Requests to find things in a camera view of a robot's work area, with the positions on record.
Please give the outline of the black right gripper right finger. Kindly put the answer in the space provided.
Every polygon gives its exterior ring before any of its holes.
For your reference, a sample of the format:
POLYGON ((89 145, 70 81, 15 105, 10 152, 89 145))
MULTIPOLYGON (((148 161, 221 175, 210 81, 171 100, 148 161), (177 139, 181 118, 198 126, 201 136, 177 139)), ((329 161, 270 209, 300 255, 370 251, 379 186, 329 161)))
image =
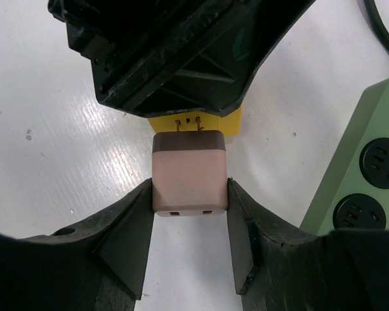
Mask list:
POLYGON ((243 310, 389 310, 389 231, 313 235, 264 208, 233 179, 227 225, 243 310))

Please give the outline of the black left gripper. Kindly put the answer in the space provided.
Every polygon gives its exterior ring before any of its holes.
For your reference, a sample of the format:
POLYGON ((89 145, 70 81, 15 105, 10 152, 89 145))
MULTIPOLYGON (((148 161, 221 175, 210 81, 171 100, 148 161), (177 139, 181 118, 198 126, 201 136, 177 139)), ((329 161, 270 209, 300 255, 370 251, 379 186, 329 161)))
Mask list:
POLYGON ((310 1, 49 1, 97 102, 138 117, 226 116, 310 1))

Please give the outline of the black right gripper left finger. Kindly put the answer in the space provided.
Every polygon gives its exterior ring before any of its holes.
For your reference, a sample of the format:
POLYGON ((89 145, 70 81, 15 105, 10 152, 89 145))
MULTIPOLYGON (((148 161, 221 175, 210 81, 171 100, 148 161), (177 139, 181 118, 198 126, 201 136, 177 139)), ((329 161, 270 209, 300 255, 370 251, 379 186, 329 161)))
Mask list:
POLYGON ((51 235, 0 234, 0 310, 133 310, 152 236, 152 182, 51 235))

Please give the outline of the yellow plug adapter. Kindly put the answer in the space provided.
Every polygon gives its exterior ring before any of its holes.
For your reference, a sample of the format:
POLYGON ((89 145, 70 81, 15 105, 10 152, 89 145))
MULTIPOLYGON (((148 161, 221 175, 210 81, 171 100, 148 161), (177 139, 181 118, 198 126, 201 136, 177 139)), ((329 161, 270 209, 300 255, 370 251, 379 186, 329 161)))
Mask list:
POLYGON ((236 136, 241 130, 242 108, 225 117, 205 112, 193 111, 163 117, 149 118, 148 122, 155 133, 192 132, 218 130, 226 137, 236 136))

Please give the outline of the brown plug adapter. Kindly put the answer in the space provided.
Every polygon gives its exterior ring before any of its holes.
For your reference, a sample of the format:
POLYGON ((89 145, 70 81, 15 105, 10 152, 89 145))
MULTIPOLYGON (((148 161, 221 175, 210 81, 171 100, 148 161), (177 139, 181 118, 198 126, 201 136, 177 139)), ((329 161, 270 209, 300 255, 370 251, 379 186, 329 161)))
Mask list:
POLYGON ((205 130, 159 132, 152 144, 152 208, 162 217, 223 214, 228 208, 224 134, 205 130))

